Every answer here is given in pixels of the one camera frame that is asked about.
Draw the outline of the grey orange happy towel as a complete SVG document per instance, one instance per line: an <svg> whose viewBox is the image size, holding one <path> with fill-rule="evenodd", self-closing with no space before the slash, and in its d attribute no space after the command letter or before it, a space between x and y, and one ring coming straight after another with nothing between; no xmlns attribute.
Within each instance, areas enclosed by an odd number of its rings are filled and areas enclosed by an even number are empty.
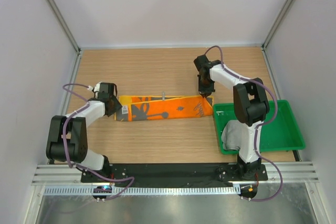
<svg viewBox="0 0 336 224"><path fill-rule="evenodd" d="M201 118L213 115L214 97L192 96L131 96L121 95L122 105L114 119L135 122L163 119Z"/></svg>

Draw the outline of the grey panda towel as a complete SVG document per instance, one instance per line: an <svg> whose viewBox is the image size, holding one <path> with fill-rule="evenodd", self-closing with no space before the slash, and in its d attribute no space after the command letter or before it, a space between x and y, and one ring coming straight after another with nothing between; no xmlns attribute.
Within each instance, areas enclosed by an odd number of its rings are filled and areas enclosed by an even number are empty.
<svg viewBox="0 0 336 224"><path fill-rule="evenodd" d="M223 129L221 140L226 151L239 151L241 149L242 126L238 120L230 120Z"/></svg>

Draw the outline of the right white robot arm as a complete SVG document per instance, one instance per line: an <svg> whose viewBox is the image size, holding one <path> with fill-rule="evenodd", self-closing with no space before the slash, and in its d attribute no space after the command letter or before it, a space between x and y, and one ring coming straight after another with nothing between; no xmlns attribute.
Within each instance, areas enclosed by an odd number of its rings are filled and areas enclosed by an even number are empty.
<svg viewBox="0 0 336 224"><path fill-rule="evenodd" d="M214 84L220 83L233 91L236 120L229 121L222 132L222 142L237 140L236 173L243 180L252 180L261 168L259 152L260 134L256 127L262 124L270 107L261 79L248 79L221 64L210 61L206 55L194 60L198 71L198 92L206 98L215 92Z"/></svg>

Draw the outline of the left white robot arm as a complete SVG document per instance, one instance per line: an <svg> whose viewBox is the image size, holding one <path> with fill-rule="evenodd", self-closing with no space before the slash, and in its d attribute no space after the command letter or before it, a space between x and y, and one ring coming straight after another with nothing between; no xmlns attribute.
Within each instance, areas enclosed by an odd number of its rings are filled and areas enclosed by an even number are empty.
<svg viewBox="0 0 336 224"><path fill-rule="evenodd" d="M72 83L62 88L84 100L81 108L66 115L55 115L51 118L46 156L51 161L66 162L70 168L88 171L100 182L106 182L112 176L109 160L88 147L87 128L97 119L110 117L122 109L117 99L117 85L99 82L94 87L77 83L93 93L86 99L68 89Z"/></svg>

